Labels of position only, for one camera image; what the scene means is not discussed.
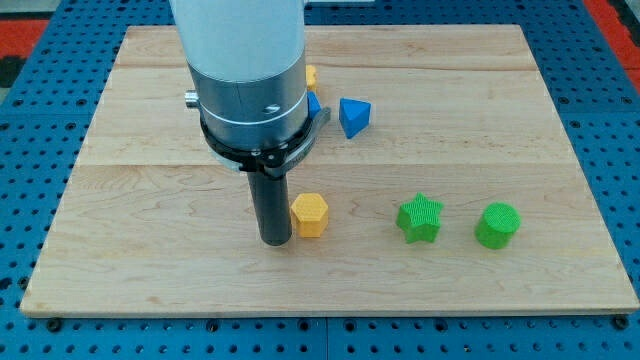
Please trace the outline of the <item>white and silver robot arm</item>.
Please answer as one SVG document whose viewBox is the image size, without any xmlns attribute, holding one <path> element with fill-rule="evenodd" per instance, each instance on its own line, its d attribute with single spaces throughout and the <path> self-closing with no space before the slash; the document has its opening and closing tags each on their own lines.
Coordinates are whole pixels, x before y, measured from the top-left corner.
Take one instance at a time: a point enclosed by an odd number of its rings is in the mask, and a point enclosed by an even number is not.
<svg viewBox="0 0 640 360">
<path fill-rule="evenodd" d="M 239 150 L 274 148 L 305 125 L 302 0 L 171 0 L 203 127 Z"/>
</svg>

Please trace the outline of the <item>blue block behind arm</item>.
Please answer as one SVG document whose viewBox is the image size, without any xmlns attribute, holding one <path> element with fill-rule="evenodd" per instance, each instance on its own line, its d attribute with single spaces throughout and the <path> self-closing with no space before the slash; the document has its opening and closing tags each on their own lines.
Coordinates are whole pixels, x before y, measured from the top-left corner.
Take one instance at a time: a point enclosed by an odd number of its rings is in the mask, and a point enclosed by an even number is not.
<svg viewBox="0 0 640 360">
<path fill-rule="evenodd" d="M 310 119 L 314 119 L 316 115 L 321 111 L 322 107 L 320 101 L 313 91 L 307 92 L 307 100 L 308 100 L 308 115 Z"/>
</svg>

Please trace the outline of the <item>yellow block behind arm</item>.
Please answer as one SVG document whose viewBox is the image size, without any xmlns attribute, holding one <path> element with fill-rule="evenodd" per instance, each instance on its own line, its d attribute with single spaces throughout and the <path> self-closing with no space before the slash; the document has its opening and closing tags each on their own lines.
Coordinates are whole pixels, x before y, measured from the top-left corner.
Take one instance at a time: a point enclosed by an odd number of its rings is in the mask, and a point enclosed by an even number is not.
<svg viewBox="0 0 640 360">
<path fill-rule="evenodd" d="M 308 91 L 317 91 L 317 69 L 314 65 L 306 66 L 306 87 Z"/>
</svg>

